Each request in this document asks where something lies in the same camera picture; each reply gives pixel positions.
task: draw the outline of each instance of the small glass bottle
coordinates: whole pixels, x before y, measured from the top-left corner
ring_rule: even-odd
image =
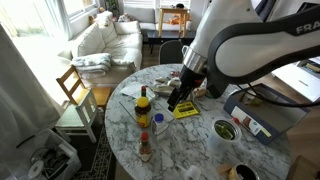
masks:
[[[147,87],[141,86],[141,97],[147,97]]]
[[[136,101],[134,108],[136,113],[136,121],[140,127],[146,128],[150,125],[151,121],[151,104],[147,97],[140,97]]]
[[[146,162],[151,157],[151,146],[148,141],[149,135],[147,132],[142,132],[140,136],[139,155],[142,161]]]

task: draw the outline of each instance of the patterned rug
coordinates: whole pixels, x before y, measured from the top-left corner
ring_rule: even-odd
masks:
[[[104,125],[92,126],[97,138],[92,143],[87,136],[70,136],[71,145],[77,149],[81,169],[73,180],[114,180],[116,158],[112,153]]]

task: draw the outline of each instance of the yellow sticky note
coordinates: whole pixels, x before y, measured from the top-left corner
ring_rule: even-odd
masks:
[[[266,130],[266,128],[262,128],[261,131],[262,131],[267,137],[271,137],[271,134],[269,133],[268,130]]]

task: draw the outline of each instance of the window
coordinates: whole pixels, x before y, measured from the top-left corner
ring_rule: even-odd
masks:
[[[160,6],[171,6],[171,5],[177,5],[178,3],[181,3],[186,8],[190,8],[190,0],[160,0]]]
[[[96,6],[96,0],[63,0],[69,18],[89,11]]]
[[[123,0],[125,7],[154,8],[155,0]]]

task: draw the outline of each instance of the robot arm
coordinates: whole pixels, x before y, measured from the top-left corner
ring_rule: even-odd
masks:
[[[215,0],[187,47],[182,85],[169,100],[173,110],[207,78],[218,98],[229,84],[249,83],[283,65],[320,55],[320,6],[273,22],[261,22],[250,0]]]

